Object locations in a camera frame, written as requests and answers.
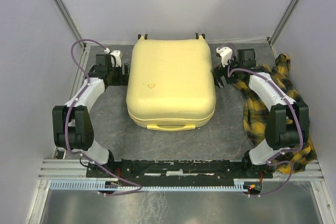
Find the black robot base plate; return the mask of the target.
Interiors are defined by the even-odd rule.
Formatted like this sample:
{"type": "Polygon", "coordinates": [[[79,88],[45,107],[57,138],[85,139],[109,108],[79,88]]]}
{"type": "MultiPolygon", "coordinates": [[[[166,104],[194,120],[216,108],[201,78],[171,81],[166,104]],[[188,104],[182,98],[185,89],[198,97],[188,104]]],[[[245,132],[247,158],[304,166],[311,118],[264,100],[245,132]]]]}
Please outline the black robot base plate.
{"type": "Polygon", "coordinates": [[[112,161],[100,168],[88,164],[87,178],[119,179],[120,186],[230,186],[234,179],[272,178],[265,165],[252,165],[246,159],[229,160],[128,160],[112,161]]]}

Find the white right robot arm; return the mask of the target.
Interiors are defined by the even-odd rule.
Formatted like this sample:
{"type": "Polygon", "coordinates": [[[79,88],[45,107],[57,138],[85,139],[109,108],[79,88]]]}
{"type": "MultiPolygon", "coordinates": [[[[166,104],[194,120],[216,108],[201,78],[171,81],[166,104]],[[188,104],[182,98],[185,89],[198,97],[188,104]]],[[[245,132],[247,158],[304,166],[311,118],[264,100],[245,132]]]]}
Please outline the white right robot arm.
{"type": "Polygon", "coordinates": [[[290,58],[280,54],[273,68],[257,65],[253,49],[216,49],[215,84],[233,84],[245,98],[243,126],[254,147],[241,161],[240,173],[257,177],[279,171],[301,172],[316,154],[309,137],[309,108],[288,79],[290,58]]]}

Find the yellow suitcase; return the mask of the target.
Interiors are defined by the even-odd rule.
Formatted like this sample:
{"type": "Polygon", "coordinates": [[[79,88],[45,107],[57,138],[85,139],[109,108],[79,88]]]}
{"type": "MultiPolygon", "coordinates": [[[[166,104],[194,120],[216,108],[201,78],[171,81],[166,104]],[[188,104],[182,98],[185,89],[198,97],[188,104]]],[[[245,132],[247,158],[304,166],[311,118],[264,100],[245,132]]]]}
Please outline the yellow suitcase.
{"type": "Polygon", "coordinates": [[[126,96],[130,118],[157,131],[186,131],[212,118],[216,93],[211,50],[205,34],[156,40],[138,35],[126,96]]]}

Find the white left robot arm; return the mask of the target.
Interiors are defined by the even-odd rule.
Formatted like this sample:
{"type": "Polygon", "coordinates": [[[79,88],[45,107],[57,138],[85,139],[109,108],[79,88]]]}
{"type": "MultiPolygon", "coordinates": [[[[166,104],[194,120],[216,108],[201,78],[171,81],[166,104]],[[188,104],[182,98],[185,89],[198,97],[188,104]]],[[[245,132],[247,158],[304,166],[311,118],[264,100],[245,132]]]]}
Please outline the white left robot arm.
{"type": "Polygon", "coordinates": [[[52,110],[54,143],[72,155],[85,157],[91,168],[105,177],[116,171],[113,154],[95,140],[89,112],[109,86],[126,86],[130,67],[122,63],[122,52],[97,54],[96,64],[85,71],[85,80],[77,93],[64,105],[52,110]]]}

